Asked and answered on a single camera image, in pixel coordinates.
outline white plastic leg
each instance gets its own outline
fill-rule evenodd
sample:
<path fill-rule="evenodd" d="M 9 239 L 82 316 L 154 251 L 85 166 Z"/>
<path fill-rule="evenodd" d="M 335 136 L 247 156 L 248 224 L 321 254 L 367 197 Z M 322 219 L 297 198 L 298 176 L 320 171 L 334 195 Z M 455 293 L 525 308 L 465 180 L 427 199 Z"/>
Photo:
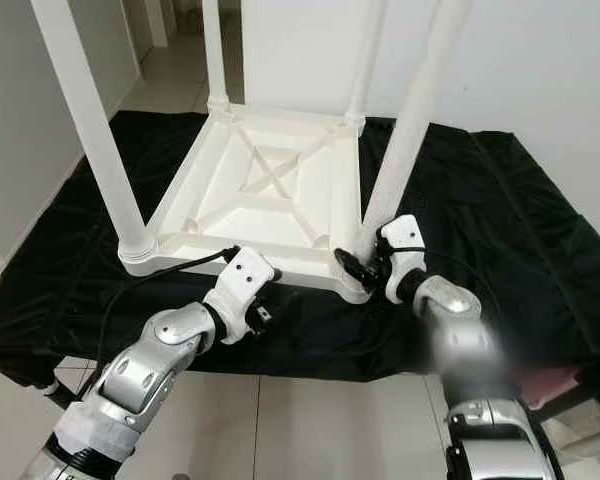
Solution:
<path fill-rule="evenodd" d="M 207 106 L 210 112 L 225 110 L 229 105 L 229 97 L 227 96 L 227 87 L 224 80 L 218 0 L 202 0 L 202 19 L 204 21 L 204 47 L 207 52 L 207 71 L 209 75 Z"/>
<path fill-rule="evenodd" d="M 67 0 L 32 0 L 42 36 L 100 193 L 120 239 L 119 254 L 141 262 L 155 249 L 107 122 Z"/>
<path fill-rule="evenodd" d="M 435 7 L 423 58 L 389 141 L 356 241 L 355 253 L 363 262 L 371 257 L 376 230 L 396 214 L 471 3 L 439 0 Z"/>
<path fill-rule="evenodd" d="M 362 42 L 356 78 L 353 81 L 351 99 L 345 114 L 347 124 L 358 130 L 358 136 L 362 135 L 364 129 L 365 101 L 369 91 L 386 6 L 387 0 L 369 0 L 369 27 Z"/>

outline black cloth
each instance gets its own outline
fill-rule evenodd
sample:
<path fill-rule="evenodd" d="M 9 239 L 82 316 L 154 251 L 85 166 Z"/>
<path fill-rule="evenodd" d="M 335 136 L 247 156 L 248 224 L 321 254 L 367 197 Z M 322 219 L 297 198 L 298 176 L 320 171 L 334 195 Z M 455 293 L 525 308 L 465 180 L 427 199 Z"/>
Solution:
<path fill-rule="evenodd" d="M 148 220 L 206 116 L 120 112 L 114 137 Z M 392 121 L 369 119 L 360 138 L 366 208 Z M 528 366 L 600 362 L 600 238 L 511 134 L 431 125 L 399 213 L 415 214 L 427 248 L 481 272 L 503 314 L 462 267 L 428 256 L 429 271 L 482 299 L 510 358 Z M 107 302 L 128 279 L 117 238 L 83 159 L 0 281 L 0 371 L 46 385 L 65 355 L 95 358 Z M 214 277 L 174 273 L 121 298 L 111 318 L 111 358 L 149 316 L 200 300 Z M 367 381 L 426 372 L 427 331 L 410 308 L 381 295 L 349 305 L 334 293 L 273 285 L 277 318 L 259 338 L 215 347 L 196 370 Z"/>

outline tiled floor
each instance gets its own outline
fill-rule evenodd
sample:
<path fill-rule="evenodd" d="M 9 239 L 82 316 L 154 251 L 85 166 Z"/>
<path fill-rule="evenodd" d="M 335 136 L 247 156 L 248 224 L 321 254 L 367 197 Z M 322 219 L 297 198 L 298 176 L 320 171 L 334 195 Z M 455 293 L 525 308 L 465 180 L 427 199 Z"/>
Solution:
<path fill-rule="evenodd" d="M 239 23 L 223 27 L 228 91 L 242 102 Z M 202 37 L 179 36 L 171 48 L 152 50 L 142 67 L 144 82 L 122 108 L 206 112 Z M 77 389 L 93 362 L 69 358 L 61 367 L 58 376 Z M 35 390 L 0 375 L 0 479 L 17 478 L 60 413 Z M 350 384 L 187 372 L 118 478 L 442 479 L 445 413 L 435 376 Z M 591 415 L 561 420 L 583 430 Z M 566 473 L 570 480 L 598 480 L 600 463 L 572 464 Z"/>

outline black cable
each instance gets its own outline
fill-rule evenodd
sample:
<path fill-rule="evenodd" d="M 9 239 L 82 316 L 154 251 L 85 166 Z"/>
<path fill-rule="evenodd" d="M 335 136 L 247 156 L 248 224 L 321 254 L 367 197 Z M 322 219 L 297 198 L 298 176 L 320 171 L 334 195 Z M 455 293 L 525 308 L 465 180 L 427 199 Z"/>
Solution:
<path fill-rule="evenodd" d="M 460 260 L 458 257 L 455 257 L 449 253 L 438 252 L 435 250 L 429 250 L 425 247 L 401 247 L 401 248 L 392 248 L 391 252 L 421 252 L 425 255 L 431 255 L 432 257 L 444 258 L 446 260 L 451 260 L 457 265 L 463 267 L 467 272 L 469 272 L 473 277 L 478 281 L 478 283 L 486 290 L 487 294 L 489 294 L 489 301 L 493 305 L 495 309 L 496 315 L 498 316 L 498 321 L 501 323 L 504 321 L 504 314 L 502 313 L 502 308 L 500 308 L 500 302 L 498 302 L 498 297 L 496 297 L 495 292 L 489 285 L 489 282 L 484 278 L 484 276 L 467 262 Z"/>
<path fill-rule="evenodd" d="M 113 310 L 114 305 L 120 299 L 120 297 L 122 297 L 122 295 L 127 293 L 129 290 L 137 287 L 138 285 L 148 282 L 149 280 L 153 280 L 154 278 L 161 277 L 163 275 L 167 275 L 169 273 L 177 272 L 180 270 L 184 270 L 186 268 L 191 268 L 191 267 L 195 267 L 198 265 L 202 265 L 203 263 L 211 262 L 220 257 L 233 257 L 238 252 L 238 250 L 240 250 L 239 247 L 225 248 L 224 250 L 216 252 L 213 255 L 208 255 L 206 257 L 198 258 L 196 260 L 190 260 L 188 262 L 184 262 L 179 265 L 175 265 L 173 267 L 165 268 L 163 270 L 158 270 L 157 272 L 154 272 L 151 275 L 147 275 L 146 277 L 141 277 L 141 278 L 134 278 L 130 281 L 127 281 L 125 284 L 123 284 L 118 289 L 118 291 L 115 293 L 115 295 L 111 298 L 111 300 L 109 300 L 109 303 L 107 304 L 107 308 L 105 309 L 104 314 L 102 316 L 102 323 L 100 325 L 100 338 L 98 340 L 98 356 L 97 356 L 96 368 L 91 373 L 91 375 L 89 375 L 89 378 L 87 379 L 86 382 L 84 382 L 84 385 L 78 392 L 78 398 L 82 398 L 84 396 L 84 394 L 89 390 L 89 388 L 93 385 L 93 383 L 98 378 L 100 378 L 100 375 L 102 375 L 102 372 L 104 370 L 104 365 L 105 365 L 104 350 L 105 350 L 105 343 L 106 343 L 108 330 L 109 330 L 109 318 L 111 317 L 111 312 Z"/>

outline white wall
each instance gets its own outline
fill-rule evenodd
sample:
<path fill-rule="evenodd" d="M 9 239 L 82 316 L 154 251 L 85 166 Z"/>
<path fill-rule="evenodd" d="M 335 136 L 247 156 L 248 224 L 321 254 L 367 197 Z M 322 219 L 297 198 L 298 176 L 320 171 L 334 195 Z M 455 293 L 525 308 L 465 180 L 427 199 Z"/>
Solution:
<path fill-rule="evenodd" d="M 114 0 L 71 1 L 107 112 L 139 76 Z M 8 257 L 82 149 L 31 5 L 0 0 L 0 255 Z"/>
<path fill-rule="evenodd" d="M 344 112 L 369 0 L 243 0 L 248 103 Z M 389 0 L 367 109 L 395 115 L 432 0 Z M 600 0 L 476 0 L 433 121 L 514 132 L 600 233 Z"/>

